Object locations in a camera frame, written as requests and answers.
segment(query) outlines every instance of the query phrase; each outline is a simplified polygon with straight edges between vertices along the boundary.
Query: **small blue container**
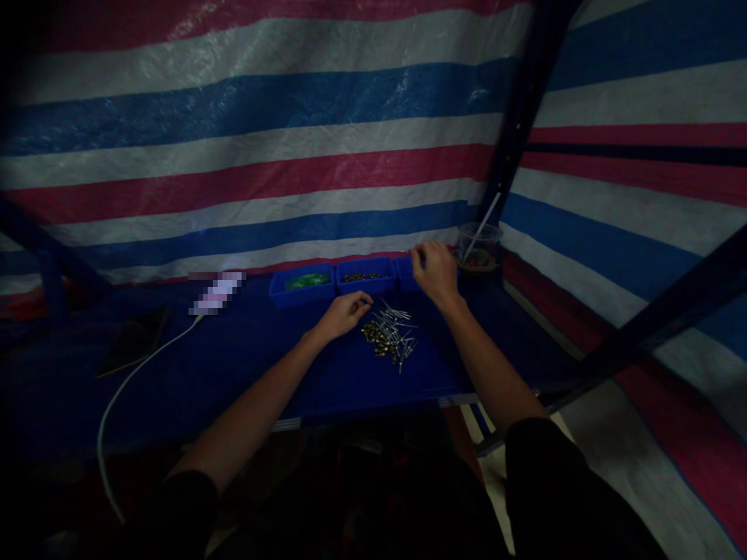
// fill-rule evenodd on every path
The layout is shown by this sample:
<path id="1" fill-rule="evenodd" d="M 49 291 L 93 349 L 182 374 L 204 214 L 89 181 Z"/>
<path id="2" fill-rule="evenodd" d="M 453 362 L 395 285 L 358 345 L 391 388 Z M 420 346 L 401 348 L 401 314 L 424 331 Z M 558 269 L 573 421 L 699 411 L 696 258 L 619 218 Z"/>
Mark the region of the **small blue container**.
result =
<path id="1" fill-rule="evenodd" d="M 349 274 L 365 275 L 378 274 L 381 278 L 358 280 L 357 282 L 343 282 Z M 397 273 L 389 257 L 364 259 L 362 261 L 347 261 L 337 265 L 337 286 L 341 294 L 363 290 L 368 295 L 374 293 L 392 292 L 397 289 Z"/>
<path id="2" fill-rule="evenodd" d="M 412 259 L 410 257 L 400 257 L 395 259 L 395 268 L 399 277 L 399 289 L 402 292 L 421 292 L 418 282 L 412 276 Z M 461 271 L 457 268 L 457 278 Z"/>
<path id="3" fill-rule="evenodd" d="M 307 274 L 327 274 L 329 283 L 308 288 L 286 290 L 286 282 Z M 270 281 L 270 297 L 277 307 L 291 307 L 301 303 L 333 300 L 335 293 L 335 269 L 329 263 L 314 264 L 308 267 L 292 268 L 287 271 L 277 271 Z"/>

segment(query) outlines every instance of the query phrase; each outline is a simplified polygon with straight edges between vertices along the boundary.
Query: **striped tarpaulin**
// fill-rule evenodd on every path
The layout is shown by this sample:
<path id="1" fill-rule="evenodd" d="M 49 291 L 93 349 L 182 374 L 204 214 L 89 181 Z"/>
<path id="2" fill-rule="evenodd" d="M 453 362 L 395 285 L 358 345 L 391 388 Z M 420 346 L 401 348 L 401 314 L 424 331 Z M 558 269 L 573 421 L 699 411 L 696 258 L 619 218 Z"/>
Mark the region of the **striped tarpaulin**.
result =
<path id="1" fill-rule="evenodd" d="M 501 226 L 516 254 L 506 277 L 582 349 L 747 223 L 747 169 L 686 151 L 747 148 L 745 84 L 744 2 L 580 8 L 531 133 L 544 148 L 524 154 Z M 624 146 L 641 149 L 622 156 Z M 597 428 L 584 451 L 611 453 L 604 438 L 628 446 L 631 457 L 592 464 L 660 520 L 654 532 L 673 558 L 747 554 L 746 318 L 741 298 L 595 392 L 603 402 L 570 407 L 576 426 L 613 410 L 627 418 Z"/>
<path id="2" fill-rule="evenodd" d="M 16 91 L 5 195 L 117 284 L 453 242 L 532 9 L 78 0 Z M 0 295 L 39 285 L 0 250 Z"/>

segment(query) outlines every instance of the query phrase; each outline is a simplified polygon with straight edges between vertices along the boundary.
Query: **hand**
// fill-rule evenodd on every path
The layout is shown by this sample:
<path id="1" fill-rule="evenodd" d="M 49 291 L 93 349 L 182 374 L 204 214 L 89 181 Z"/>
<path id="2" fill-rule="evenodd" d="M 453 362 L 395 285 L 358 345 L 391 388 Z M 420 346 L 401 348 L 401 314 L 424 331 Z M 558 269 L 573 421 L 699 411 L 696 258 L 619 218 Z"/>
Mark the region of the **hand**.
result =
<path id="1" fill-rule="evenodd" d="M 319 320 L 311 334 L 327 344 L 350 332 L 360 318 L 371 308 L 374 301 L 365 292 L 355 292 L 335 298 L 327 313 Z"/>
<path id="2" fill-rule="evenodd" d="M 410 249 L 410 257 L 412 276 L 436 307 L 443 311 L 445 306 L 461 300 L 457 289 L 457 264 L 446 245 L 426 241 Z"/>

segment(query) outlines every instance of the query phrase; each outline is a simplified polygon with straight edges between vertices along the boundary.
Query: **screws in bin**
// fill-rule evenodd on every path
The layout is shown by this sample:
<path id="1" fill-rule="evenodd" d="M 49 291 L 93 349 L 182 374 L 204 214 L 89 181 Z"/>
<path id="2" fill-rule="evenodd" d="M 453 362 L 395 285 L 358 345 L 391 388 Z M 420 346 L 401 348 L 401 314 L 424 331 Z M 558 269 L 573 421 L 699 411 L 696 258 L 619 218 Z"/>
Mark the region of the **screws in bin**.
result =
<path id="1" fill-rule="evenodd" d="M 376 278 L 386 278 L 385 276 L 382 276 L 380 274 L 376 274 L 375 272 L 371 272 L 369 274 L 364 274 L 362 272 L 358 272 L 356 274 L 351 275 L 345 275 L 342 277 L 343 282 L 359 282 L 360 280 L 374 280 Z"/>

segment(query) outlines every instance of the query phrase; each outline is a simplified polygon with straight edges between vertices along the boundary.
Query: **dark metal frame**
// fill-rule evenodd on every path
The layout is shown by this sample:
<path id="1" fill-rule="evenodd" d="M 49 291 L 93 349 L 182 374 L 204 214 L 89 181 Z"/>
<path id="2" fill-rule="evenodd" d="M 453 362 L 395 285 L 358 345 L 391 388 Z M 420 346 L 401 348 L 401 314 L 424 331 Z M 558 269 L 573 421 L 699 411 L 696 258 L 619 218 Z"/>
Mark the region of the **dark metal frame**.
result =
<path id="1" fill-rule="evenodd" d="M 734 148 L 544 142 L 528 144 L 531 126 L 549 83 L 567 25 L 578 6 L 577 2 L 559 4 L 553 6 L 540 2 L 538 5 L 530 33 L 528 55 L 517 77 L 503 136 L 496 149 L 488 193 L 480 208 L 480 217 L 488 211 L 495 194 L 501 192 L 501 199 L 493 215 L 494 219 L 500 218 L 524 150 L 716 166 L 747 165 L 747 150 Z M 575 366 L 575 377 L 584 381 L 569 390 L 541 394 L 539 400 L 548 413 L 559 410 L 746 292 L 747 226 L 744 226 L 580 360 Z M 473 413 L 477 418 L 479 409 L 475 409 L 476 407 L 473 408 Z M 475 447 L 477 454 L 482 457 L 502 445 L 502 436 L 492 433 Z"/>
<path id="2" fill-rule="evenodd" d="M 30 251 L 39 261 L 50 322 L 59 326 L 68 317 L 65 287 L 62 276 L 67 276 L 93 298 L 110 294 L 114 287 L 73 250 L 66 247 L 6 197 L 0 195 L 0 231 Z"/>
<path id="3" fill-rule="evenodd" d="M 558 411 L 746 292 L 743 226 L 578 362 L 577 376 L 583 382 L 567 391 L 542 394 L 540 401 L 548 413 Z M 483 456 L 501 445 L 501 436 L 493 433 L 477 445 L 477 453 Z"/>
<path id="4" fill-rule="evenodd" d="M 503 130 L 493 157 L 493 168 L 490 171 L 485 197 L 480 205 L 480 216 L 488 212 L 491 202 L 499 192 L 501 197 L 494 215 L 500 216 L 503 211 L 521 161 L 521 154 L 529 139 L 531 127 L 565 39 L 568 24 L 581 1 L 540 0 L 535 6 L 535 17 L 503 119 Z"/>

